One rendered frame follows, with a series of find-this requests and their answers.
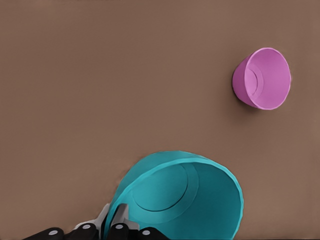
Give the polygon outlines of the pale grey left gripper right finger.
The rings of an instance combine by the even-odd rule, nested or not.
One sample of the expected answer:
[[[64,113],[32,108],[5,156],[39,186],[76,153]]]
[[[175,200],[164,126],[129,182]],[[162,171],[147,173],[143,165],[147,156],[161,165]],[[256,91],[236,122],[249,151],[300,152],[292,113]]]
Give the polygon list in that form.
[[[136,240],[139,230],[139,224],[129,220],[129,205],[120,204],[109,228],[109,240]]]

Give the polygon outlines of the pink bowl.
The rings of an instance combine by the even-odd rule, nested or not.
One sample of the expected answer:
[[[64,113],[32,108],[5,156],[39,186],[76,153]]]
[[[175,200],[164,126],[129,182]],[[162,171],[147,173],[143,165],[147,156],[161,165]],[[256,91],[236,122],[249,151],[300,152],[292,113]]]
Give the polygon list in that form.
[[[236,67],[232,88],[239,100],[260,109],[274,110],[286,100],[292,76],[285,57],[272,47],[248,55]]]

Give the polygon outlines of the blue bowl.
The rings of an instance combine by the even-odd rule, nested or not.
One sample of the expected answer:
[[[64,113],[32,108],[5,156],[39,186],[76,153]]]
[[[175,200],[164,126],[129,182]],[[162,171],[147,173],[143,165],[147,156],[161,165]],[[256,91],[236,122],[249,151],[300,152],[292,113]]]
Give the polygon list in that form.
[[[173,240],[231,240],[244,209],[240,184],[226,167],[185,151],[156,152],[130,168],[110,203],[105,233],[121,204],[140,228]]]

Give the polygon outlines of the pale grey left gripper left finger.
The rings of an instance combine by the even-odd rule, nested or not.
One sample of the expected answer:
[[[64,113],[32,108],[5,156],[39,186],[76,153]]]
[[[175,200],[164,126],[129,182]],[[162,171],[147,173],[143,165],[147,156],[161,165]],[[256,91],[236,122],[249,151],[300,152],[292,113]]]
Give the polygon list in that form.
[[[97,218],[78,223],[72,230],[72,234],[75,234],[72,240],[101,240],[109,208],[110,204],[107,203]]]

